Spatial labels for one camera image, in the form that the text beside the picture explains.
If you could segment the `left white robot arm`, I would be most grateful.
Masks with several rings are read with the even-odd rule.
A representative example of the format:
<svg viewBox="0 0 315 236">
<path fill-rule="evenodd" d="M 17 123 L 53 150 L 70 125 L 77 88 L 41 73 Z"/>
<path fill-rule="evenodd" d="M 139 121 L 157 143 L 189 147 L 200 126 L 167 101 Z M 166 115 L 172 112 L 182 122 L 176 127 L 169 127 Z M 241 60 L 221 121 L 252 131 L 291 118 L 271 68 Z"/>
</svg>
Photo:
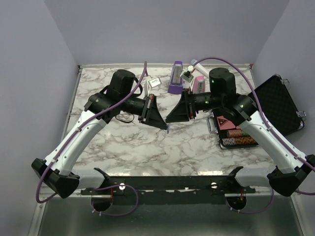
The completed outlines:
<svg viewBox="0 0 315 236">
<path fill-rule="evenodd" d="M 141 99 L 134 95 L 141 80 L 127 70 L 114 72 L 110 84 L 89 97 L 78 121 L 62 142 L 44 159 L 35 159 L 31 167 L 42 183 L 61 198 L 77 189 L 90 188 L 98 194 L 109 189 L 108 175 L 100 169 L 75 172 L 73 166 L 94 136 L 120 112 L 138 116 L 140 123 L 167 130 L 161 117 L 157 98 L 149 94 Z"/>
</svg>

